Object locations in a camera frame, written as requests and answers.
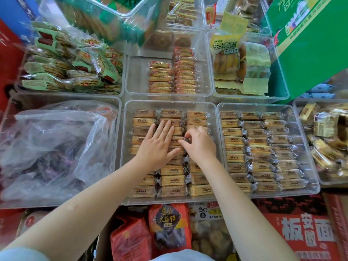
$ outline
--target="forearm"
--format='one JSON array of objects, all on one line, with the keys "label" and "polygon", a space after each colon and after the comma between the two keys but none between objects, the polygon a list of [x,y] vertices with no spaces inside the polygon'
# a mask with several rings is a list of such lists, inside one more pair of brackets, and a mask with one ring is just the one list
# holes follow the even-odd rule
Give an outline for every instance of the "forearm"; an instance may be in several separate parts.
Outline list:
[{"label": "forearm", "polygon": [[219,202],[241,260],[298,260],[297,256],[216,159],[199,164]]},{"label": "forearm", "polygon": [[77,260],[123,199],[141,182],[145,171],[132,159],[56,208],[7,248],[35,249],[50,260]]}]

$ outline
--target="blue package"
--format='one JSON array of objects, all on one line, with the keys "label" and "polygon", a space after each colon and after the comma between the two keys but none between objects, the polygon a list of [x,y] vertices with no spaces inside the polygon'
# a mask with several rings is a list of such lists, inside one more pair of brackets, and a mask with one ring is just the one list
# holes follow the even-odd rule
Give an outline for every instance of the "blue package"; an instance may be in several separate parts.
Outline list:
[{"label": "blue package", "polygon": [[334,88],[333,85],[319,83],[318,85],[311,88],[308,92],[311,93],[329,93]]},{"label": "blue package", "polygon": [[321,98],[321,99],[332,99],[335,97],[335,93],[312,93],[312,98]]},{"label": "blue package", "polygon": [[308,92],[302,93],[299,98],[310,98],[310,94]]}]

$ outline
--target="finger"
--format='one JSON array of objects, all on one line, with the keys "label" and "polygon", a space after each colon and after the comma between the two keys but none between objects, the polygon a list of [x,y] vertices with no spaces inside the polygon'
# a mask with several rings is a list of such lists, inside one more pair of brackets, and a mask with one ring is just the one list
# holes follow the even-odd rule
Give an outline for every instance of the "finger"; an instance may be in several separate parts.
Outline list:
[{"label": "finger", "polygon": [[177,156],[180,153],[180,148],[173,149],[171,152],[167,154],[167,160],[172,160],[175,156]]},{"label": "finger", "polygon": [[164,121],[162,120],[159,123],[159,126],[158,126],[156,132],[154,132],[154,135],[153,135],[152,138],[158,138],[161,135],[161,133],[162,133],[163,127],[164,127]]},{"label": "finger", "polygon": [[150,139],[154,135],[154,128],[155,127],[156,127],[156,125],[154,123],[150,126],[149,131],[145,136],[145,139]]},{"label": "finger", "polygon": [[167,133],[167,136],[164,140],[164,143],[169,145],[171,143],[171,140],[172,140],[172,137],[173,137],[173,133],[174,133],[174,126],[172,126],[170,129],[169,129],[169,132]]},{"label": "finger", "polygon": [[192,134],[195,134],[196,132],[197,132],[196,129],[191,128],[191,129],[187,130],[187,132],[185,133],[185,137],[189,138],[190,136],[192,136]]},{"label": "finger", "polygon": [[172,123],[171,120],[168,120],[168,121],[167,121],[165,127],[164,127],[163,130],[162,130],[161,135],[159,136],[159,139],[163,139],[163,140],[164,140],[164,139],[166,138],[166,135],[167,135],[167,133],[168,133],[170,127],[171,127],[171,123]]},{"label": "finger", "polygon": [[199,126],[199,127],[197,128],[197,131],[199,131],[199,132],[201,132],[201,133],[207,134],[206,130],[204,130],[204,128],[203,128],[202,126]]},{"label": "finger", "polygon": [[186,142],[185,140],[178,140],[178,143],[188,151],[190,149],[191,144]]}]

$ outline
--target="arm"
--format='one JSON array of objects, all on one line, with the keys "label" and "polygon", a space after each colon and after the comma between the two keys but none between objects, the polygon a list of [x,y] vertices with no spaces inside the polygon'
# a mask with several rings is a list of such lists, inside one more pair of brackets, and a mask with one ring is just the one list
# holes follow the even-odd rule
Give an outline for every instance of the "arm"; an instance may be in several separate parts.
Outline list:
[{"label": "arm", "polygon": [[298,260],[289,245],[228,175],[216,158],[216,146],[203,128],[190,129],[180,141],[197,163],[219,202],[227,229],[241,260]]},{"label": "arm", "polygon": [[26,247],[52,261],[77,260],[143,177],[179,153],[179,148],[168,153],[174,131],[170,124],[160,123],[154,135],[153,124],[130,162],[56,208],[5,249]]}]

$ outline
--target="hand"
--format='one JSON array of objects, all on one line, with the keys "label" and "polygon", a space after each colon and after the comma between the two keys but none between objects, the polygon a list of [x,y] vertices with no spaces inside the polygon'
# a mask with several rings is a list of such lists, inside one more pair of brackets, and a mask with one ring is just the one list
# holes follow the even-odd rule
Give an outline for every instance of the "hand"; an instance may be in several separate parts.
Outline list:
[{"label": "hand", "polygon": [[203,127],[189,129],[186,134],[186,138],[192,138],[192,144],[184,140],[179,140],[179,144],[182,145],[190,158],[198,165],[202,161],[208,161],[212,158],[216,158],[216,145],[210,136],[207,135]]},{"label": "hand", "polygon": [[168,153],[169,144],[172,140],[174,126],[171,127],[171,121],[166,124],[162,121],[154,133],[155,124],[152,124],[145,139],[140,145],[135,160],[141,167],[147,171],[156,171],[164,167],[179,152],[176,148]]}]

